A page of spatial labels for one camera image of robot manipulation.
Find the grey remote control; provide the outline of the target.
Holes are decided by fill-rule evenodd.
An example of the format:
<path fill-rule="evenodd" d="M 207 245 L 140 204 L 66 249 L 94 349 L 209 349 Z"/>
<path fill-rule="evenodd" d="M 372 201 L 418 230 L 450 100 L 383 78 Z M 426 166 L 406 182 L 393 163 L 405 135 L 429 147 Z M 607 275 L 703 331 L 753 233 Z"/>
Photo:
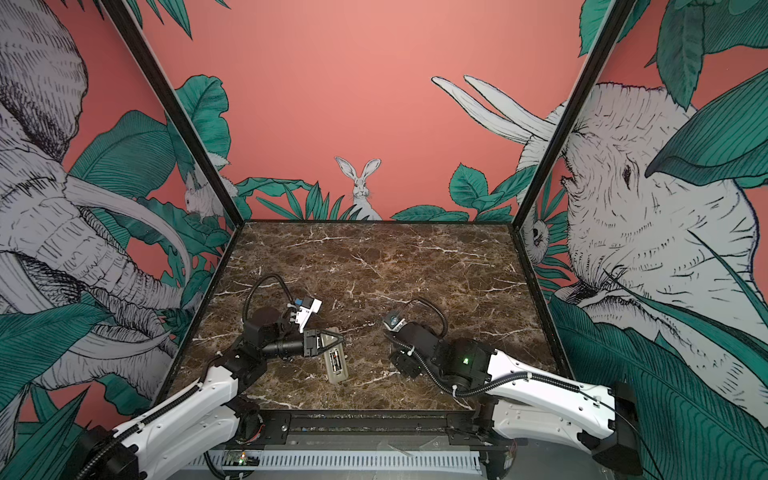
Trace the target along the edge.
<path fill-rule="evenodd" d="M 339 384 L 349 378 L 349 368 L 344 351 L 344 345 L 336 348 L 323 348 L 323 359 L 326 366 L 327 378 L 331 384 Z"/>

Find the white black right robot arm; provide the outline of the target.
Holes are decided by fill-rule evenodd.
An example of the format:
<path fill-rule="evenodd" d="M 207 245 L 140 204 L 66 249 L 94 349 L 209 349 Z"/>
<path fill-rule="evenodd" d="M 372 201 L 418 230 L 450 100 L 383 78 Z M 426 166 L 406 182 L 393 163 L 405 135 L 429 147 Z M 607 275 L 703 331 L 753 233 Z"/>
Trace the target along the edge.
<path fill-rule="evenodd" d="M 623 475 L 643 472 L 636 395 L 624 382 L 579 382 L 528 365 L 486 343 L 447 341 L 403 319 L 383 322 L 391 363 L 408 377 L 427 376 L 454 399 L 490 397 L 478 420 L 485 442 L 535 439 L 587 452 Z"/>

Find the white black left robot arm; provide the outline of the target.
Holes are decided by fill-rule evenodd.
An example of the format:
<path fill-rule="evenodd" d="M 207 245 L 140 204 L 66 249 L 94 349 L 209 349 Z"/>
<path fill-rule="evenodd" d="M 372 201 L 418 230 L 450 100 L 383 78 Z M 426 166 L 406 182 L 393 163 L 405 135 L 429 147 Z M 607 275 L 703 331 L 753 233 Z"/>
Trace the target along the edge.
<path fill-rule="evenodd" d="M 290 316 L 308 320 L 313 309 L 256 311 L 201 377 L 153 409 L 111 431 L 97 427 L 82 435 L 67 461 L 65 479 L 167 479 L 212 448 L 262 438 L 265 420 L 245 391 L 272 359 L 317 357 L 343 344 L 343 335 L 308 329 Z"/>

